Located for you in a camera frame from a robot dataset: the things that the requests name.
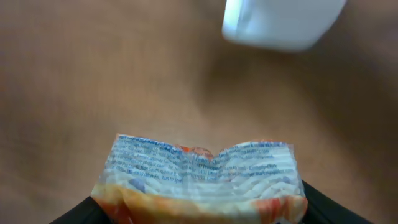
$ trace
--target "white container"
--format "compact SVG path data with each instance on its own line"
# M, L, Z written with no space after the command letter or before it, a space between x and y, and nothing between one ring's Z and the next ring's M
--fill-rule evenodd
M223 35L239 44L285 52L311 47L346 0L227 0Z

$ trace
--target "brown surface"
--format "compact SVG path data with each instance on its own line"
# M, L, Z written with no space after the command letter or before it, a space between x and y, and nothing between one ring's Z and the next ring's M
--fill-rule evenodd
M398 222L398 44L376 35L396 2L352 0L313 50L282 55L226 43L221 1L1 1L0 223L83 200L116 133L291 142L314 187Z

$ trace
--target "food packet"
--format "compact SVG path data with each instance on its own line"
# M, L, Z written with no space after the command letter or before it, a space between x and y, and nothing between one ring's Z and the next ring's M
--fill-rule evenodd
M298 223L307 209L292 148L274 141L213 156L117 135L91 196L120 224Z

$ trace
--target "plastic wrapper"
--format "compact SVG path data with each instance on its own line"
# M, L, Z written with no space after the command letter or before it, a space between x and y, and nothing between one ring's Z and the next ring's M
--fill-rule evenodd
M298 223L307 209L293 150L273 141L213 156L117 135L91 196L120 224Z

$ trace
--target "white object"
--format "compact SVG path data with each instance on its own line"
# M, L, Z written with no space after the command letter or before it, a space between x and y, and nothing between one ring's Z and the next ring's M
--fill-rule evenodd
M337 20L346 0L227 0L225 39L297 52L311 47Z

